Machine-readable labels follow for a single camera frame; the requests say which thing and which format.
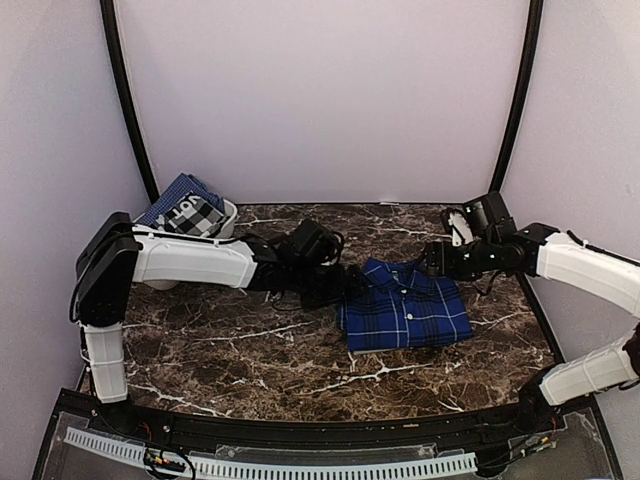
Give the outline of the blue plaid long sleeve shirt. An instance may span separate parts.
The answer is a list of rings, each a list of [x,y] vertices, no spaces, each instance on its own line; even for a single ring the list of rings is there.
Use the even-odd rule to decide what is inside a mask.
[[[472,337],[457,285],[428,277],[413,262],[368,259],[364,292],[336,308],[351,352],[442,347]]]

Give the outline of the grey polo shirt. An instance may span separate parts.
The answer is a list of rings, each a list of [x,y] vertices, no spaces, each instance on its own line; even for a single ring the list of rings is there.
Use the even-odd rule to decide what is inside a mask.
[[[348,328],[347,328],[347,320],[343,316],[342,309],[340,307],[335,309],[335,323],[337,328],[342,334],[344,339],[347,352],[351,355],[369,355],[376,353],[375,349],[357,349],[354,350],[349,346],[349,336],[348,336]]]

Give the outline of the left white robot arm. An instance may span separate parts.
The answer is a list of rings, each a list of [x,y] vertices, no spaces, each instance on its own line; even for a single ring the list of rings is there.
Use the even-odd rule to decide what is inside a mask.
[[[360,295],[364,280],[341,262],[344,238],[310,219],[292,232],[217,239],[154,230],[112,214],[76,261],[70,322],[80,326],[101,417],[120,436],[141,427],[130,406],[123,322],[135,283],[187,282],[298,295],[313,311]]]

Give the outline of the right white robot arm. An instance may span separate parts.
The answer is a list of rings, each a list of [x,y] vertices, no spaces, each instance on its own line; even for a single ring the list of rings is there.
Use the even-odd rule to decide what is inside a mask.
[[[473,282],[500,272],[530,286],[558,344],[561,361],[534,374],[510,413],[534,432],[549,407],[639,384],[639,262],[541,223],[506,235],[487,226],[455,242],[427,242],[418,268],[432,278]]]

